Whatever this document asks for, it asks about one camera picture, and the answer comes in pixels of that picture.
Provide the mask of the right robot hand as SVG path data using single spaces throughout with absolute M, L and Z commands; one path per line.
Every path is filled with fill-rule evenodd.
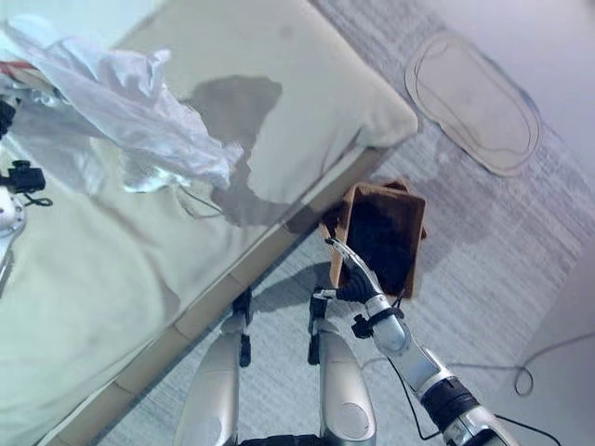
M 335 299 L 366 305 L 373 298 L 385 297 L 375 272 L 367 266 L 355 251 L 336 238 L 326 238 L 324 242 L 340 255 L 343 265 L 349 270 L 350 277 L 344 285 L 338 288 L 315 290 L 312 293 L 312 298 L 320 300 Z

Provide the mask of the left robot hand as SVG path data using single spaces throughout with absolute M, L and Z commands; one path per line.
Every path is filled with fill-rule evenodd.
M 53 92 L 1 79 L 1 138 L 15 135 L 42 135 L 51 127 L 52 109 L 62 105 Z

